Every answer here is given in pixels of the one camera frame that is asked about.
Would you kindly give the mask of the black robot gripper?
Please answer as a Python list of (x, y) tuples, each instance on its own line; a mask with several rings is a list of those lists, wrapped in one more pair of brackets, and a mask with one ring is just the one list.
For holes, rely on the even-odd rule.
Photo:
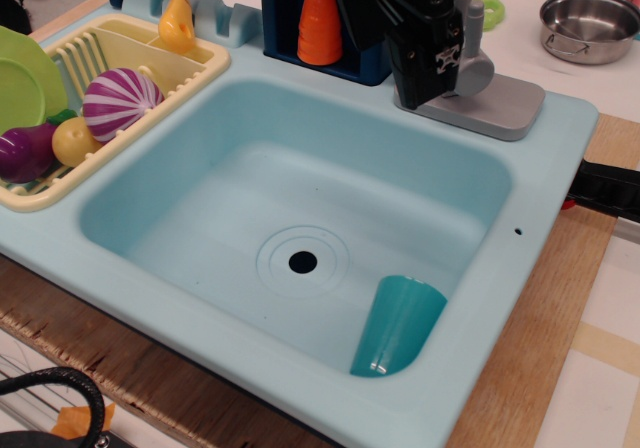
[[(455, 0), (337, 0), (359, 51), (385, 37), (400, 104), (415, 110), (452, 92), (464, 45)], [(435, 53), (426, 45), (436, 46)]]

